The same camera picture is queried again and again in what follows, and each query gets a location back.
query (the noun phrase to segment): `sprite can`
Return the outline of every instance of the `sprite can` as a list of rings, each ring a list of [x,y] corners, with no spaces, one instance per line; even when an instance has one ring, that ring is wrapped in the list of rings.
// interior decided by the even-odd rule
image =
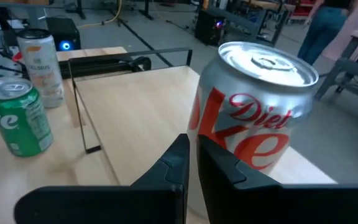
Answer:
[[[30,81],[0,80],[0,133],[15,156],[34,156],[52,144],[53,136],[40,94]]]

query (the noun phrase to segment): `nutrition label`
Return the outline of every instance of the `nutrition label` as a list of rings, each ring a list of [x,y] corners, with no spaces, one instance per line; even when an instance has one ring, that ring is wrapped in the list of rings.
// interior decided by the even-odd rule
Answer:
[[[34,136],[40,141],[41,150],[44,150],[52,143],[53,137],[41,101],[37,100],[27,105],[25,107],[25,115]]]

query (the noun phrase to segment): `concrete floor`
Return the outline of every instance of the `concrete floor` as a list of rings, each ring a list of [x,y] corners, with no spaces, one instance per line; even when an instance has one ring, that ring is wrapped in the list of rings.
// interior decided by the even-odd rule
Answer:
[[[189,6],[162,8],[161,11],[189,11]],[[13,8],[14,14],[26,18],[22,9]],[[107,11],[84,10],[87,20],[81,20],[76,14],[66,14],[62,9],[49,9],[51,16],[64,15],[72,18],[77,25],[100,22],[112,18]],[[191,67],[201,72],[203,67],[214,57],[216,49],[196,40],[192,35],[177,26],[159,19],[155,12],[150,13],[154,21],[146,19],[137,11],[123,7],[120,18],[127,21],[140,37],[155,49],[172,47],[190,47],[193,49]],[[175,21],[180,26],[190,26],[194,14],[191,12],[160,12],[161,17]],[[127,28],[113,22],[106,26],[96,26],[80,30],[84,49],[98,47],[122,46],[129,52],[149,50]],[[287,26],[282,32],[276,47],[296,55],[306,34],[300,25]],[[174,65],[185,63],[185,53],[163,54]],[[166,65],[156,56],[151,56],[152,67],[162,68]],[[315,67],[320,73],[329,71],[333,62],[320,57]],[[318,89],[322,80],[315,86]],[[318,102],[315,101],[313,112],[304,123],[297,127],[291,138],[291,146],[317,165],[327,175],[342,183],[358,183],[358,97],[344,91],[332,98],[334,88]]]

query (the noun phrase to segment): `black shirt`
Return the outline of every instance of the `black shirt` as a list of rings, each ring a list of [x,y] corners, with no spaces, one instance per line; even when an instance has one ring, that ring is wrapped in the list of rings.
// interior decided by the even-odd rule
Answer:
[[[324,6],[349,9],[351,6],[351,2],[352,0],[325,0]]]

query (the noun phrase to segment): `computer tower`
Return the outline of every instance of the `computer tower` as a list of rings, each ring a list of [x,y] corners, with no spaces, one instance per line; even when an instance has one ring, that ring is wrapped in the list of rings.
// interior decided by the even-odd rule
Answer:
[[[46,21],[55,40],[56,51],[81,49],[80,32],[72,19],[48,17]]]
[[[223,34],[223,26],[223,16],[200,10],[196,24],[195,37],[206,45],[218,46]]]

